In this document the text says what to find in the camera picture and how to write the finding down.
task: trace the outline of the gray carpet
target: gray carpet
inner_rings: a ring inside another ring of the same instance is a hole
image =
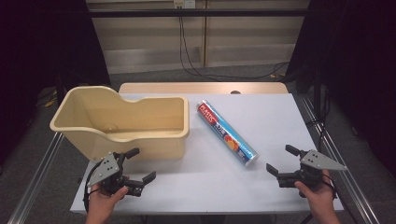
[[[235,66],[200,69],[200,73],[212,75],[225,75],[235,77],[213,77],[220,81],[276,81],[273,77],[259,77],[270,74],[273,71],[272,65],[255,66]],[[124,82],[173,82],[188,81],[202,82],[213,81],[212,79],[193,76],[183,70],[147,72],[138,74],[111,75],[111,88],[118,90]],[[289,92],[294,94],[296,102],[299,102],[300,95],[296,93],[295,83],[287,84]],[[43,90],[44,95],[50,89]],[[48,98],[39,100],[39,103],[46,102]],[[7,223],[12,212],[17,206],[22,194],[35,174],[35,170],[41,162],[54,133],[50,130],[49,124],[55,111],[56,104],[50,107],[37,106],[37,111],[31,126],[21,139],[13,153],[8,157],[0,176],[0,223]],[[309,121],[304,110],[303,118]],[[330,133],[334,143],[340,150],[346,165],[354,175],[361,187],[362,192],[367,197],[373,207],[376,217],[380,223],[395,223],[396,215],[396,180],[384,168],[384,166],[373,156],[371,149],[364,139],[356,136],[352,132],[353,125],[348,118],[337,107],[336,102],[331,101],[331,111],[326,119],[326,129]],[[313,128],[309,128],[315,139]],[[88,161],[78,150],[72,146],[68,140],[64,139],[51,169],[48,172],[41,190],[36,195],[30,213],[25,223],[84,223],[83,215],[74,214],[69,211],[78,189],[78,178],[85,172]],[[346,202],[346,206],[358,220],[364,223],[359,217],[359,211],[337,174],[333,174],[339,194]],[[347,211],[338,214],[342,223],[354,223]],[[300,223],[307,213],[292,215],[268,216],[183,216],[183,217],[148,217],[148,223],[267,223],[267,221],[283,223]],[[141,223],[140,217],[113,217],[110,223]]]

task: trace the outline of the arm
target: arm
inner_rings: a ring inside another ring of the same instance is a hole
[[[114,206],[125,196],[128,189],[124,187],[113,195],[107,195],[100,190],[99,184],[95,184],[92,186],[91,192],[90,210],[87,214],[86,224],[106,224]]]
[[[328,177],[329,171],[323,171],[323,181],[331,184]],[[334,207],[332,204],[332,189],[324,184],[320,184],[320,187],[316,191],[312,191],[309,187],[300,181],[295,182],[295,187],[308,199],[309,207],[314,218],[320,224],[339,224],[340,221],[335,214]]]

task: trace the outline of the yellow plastic bin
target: yellow plastic bin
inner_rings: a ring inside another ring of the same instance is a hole
[[[189,102],[182,96],[130,101],[107,87],[76,87],[49,126],[90,161],[134,147],[140,159],[180,159],[190,131]]]

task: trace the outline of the white table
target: white table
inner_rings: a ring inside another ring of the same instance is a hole
[[[190,135],[186,154],[178,161],[127,161],[124,173],[141,179],[152,171],[157,178],[140,198],[125,197],[114,210],[128,215],[273,214],[308,211],[297,189],[281,189],[265,170],[268,162],[280,173],[299,169],[298,158],[285,150],[293,145],[308,150],[315,145],[291,94],[188,94]],[[159,93],[122,94],[128,99]],[[206,99],[260,154],[248,168],[199,118],[195,106]],[[85,213],[82,203],[87,167],[72,212]],[[343,210],[339,200],[335,210]]]

